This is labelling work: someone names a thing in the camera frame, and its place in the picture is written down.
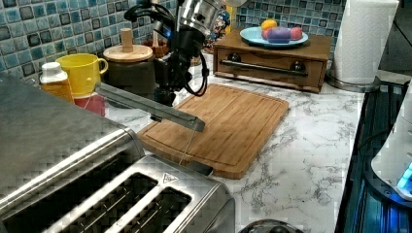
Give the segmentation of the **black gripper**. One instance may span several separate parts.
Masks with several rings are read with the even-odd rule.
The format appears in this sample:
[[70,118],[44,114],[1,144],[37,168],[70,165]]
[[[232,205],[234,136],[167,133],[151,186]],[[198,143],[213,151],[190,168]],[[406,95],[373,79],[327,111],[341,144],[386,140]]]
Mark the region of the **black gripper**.
[[188,82],[189,64],[172,51],[161,58],[154,60],[154,77],[157,88],[154,90],[154,100],[160,104],[171,107],[176,94]]

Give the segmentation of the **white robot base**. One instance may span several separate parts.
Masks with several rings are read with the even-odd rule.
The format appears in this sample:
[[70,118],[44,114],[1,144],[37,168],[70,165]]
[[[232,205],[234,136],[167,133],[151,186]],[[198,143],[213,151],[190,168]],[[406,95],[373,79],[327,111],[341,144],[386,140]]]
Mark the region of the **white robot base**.
[[411,208],[411,82],[366,94],[363,176],[381,198]]

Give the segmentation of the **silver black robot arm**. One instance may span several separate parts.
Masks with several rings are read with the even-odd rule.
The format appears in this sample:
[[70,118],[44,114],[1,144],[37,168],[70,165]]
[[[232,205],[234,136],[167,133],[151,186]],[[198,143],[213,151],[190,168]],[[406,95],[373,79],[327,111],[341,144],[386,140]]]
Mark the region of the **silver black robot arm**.
[[[167,39],[168,53],[154,62],[154,100],[172,106],[176,91],[185,89],[194,96],[206,92],[209,69],[201,53],[205,39],[211,34],[212,26],[222,6],[240,7],[248,0],[177,0],[177,10],[172,14],[155,0],[141,0],[124,14],[124,18],[135,22],[139,17],[150,17],[154,31]],[[189,85],[192,74],[190,62],[199,57],[202,65],[202,83],[198,90]]]

